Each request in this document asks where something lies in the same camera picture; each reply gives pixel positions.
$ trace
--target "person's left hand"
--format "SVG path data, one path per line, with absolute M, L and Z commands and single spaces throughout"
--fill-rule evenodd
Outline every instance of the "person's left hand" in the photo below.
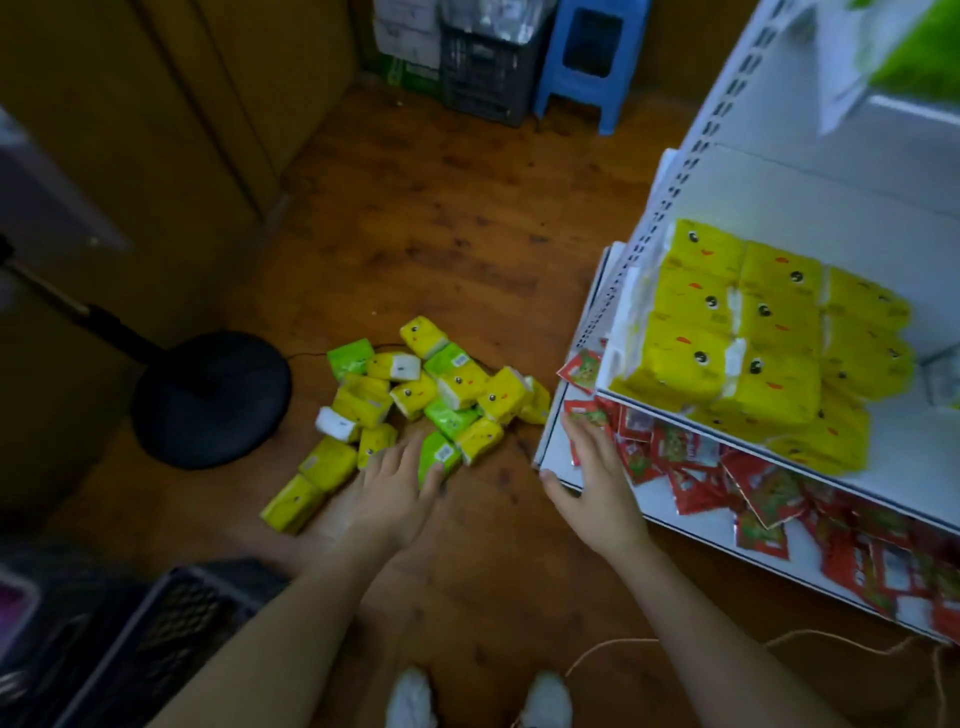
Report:
M 433 509 L 444 481 L 444 465 L 435 463 L 423 487 L 418 481 L 423 432 L 407 443 L 383 449 L 371 456 L 350 490 L 355 498 L 347 531 L 365 538 L 385 538 L 396 549 L 417 538 Z

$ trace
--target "wooden floor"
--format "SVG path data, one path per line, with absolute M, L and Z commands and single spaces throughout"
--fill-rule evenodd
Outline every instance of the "wooden floor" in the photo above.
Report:
M 552 108 L 539 130 L 532 121 L 513 130 L 422 97 L 401 105 L 356 88 L 289 170 L 292 208 L 255 273 L 223 301 L 223 317 L 294 353 L 363 336 L 395 342 L 401 324 L 425 314 L 482 361 L 552 386 L 600 251 L 628 238 L 661 151 L 680 143 L 692 117 L 640 99 L 601 138 L 595 117 L 571 109 Z M 298 357 L 292 367 L 289 415 L 260 450 L 181 473 L 148 459 L 125 427 L 49 530 L 149 573 L 247 554 L 296 573 L 322 558 L 335 513 L 299 538 L 257 518 L 318 440 L 313 419 L 334 392 L 323 359 Z M 599 641 L 651 635 L 612 571 L 541 492 L 530 469 L 539 437 L 518 428 L 451 480 L 420 540 L 367 594 L 317 725 L 381 725 L 397 672 L 415 663 L 433 676 L 444 726 L 506 726 L 538 669 L 566 670 Z M 802 627 L 880 646 L 904 634 L 656 530 L 759 640 Z M 886 659 L 806 637 L 779 654 L 857 725 L 929 726 L 928 651 L 921 643 Z M 595 654 L 571 690 L 578 726 L 696 724 L 656 645 Z

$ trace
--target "blue plastic stool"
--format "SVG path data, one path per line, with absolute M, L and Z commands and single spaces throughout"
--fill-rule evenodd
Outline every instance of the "blue plastic stool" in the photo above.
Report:
M 540 85 L 537 87 L 534 114 L 542 119 L 550 94 L 556 93 L 600 107 L 599 132 L 603 136 L 612 134 L 620 118 L 620 108 L 630 90 L 630 80 L 634 77 L 649 9 L 650 0 L 561 0 L 553 36 L 550 37 L 550 48 L 543 62 Z M 623 23 L 610 74 L 606 77 L 591 76 L 564 65 L 570 26 L 578 10 L 612 15 Z

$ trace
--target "person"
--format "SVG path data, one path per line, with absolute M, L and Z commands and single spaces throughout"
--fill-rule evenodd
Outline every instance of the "person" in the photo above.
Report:
M 705 728 L 839 728 L 840 715 L 704 596 L 647 533 L 620 459 L 601 430 L 566 415 L 584 492 L 541 471 L 547 495 L 574 532 L 613 567 L 660 638 Z M 364 592 L 417 538 L 440 492 L 443 470 L 422 489 L 422 436 L 379 452 L 350 486 L 349 522 L 331 553 L 294 580 L 197 673 L 151 728 L 303 728 Z M 569 728 L 561 678 L 541 673 L 517 724 Z M 426 676 L 408 669 L 386 709 L 387 728 L 436 728 Z

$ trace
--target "white shoe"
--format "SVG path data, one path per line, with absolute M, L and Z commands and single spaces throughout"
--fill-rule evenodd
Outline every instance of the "white shoe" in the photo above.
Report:
M 386 728 L 437 728 L 430 678 L 423 670 L 408 667 L 397 678 L 387 704 Z
M 564 679 L 556 672 L 538 672 L 520 714 L 521 728 L 570 728 L 573 704 Z

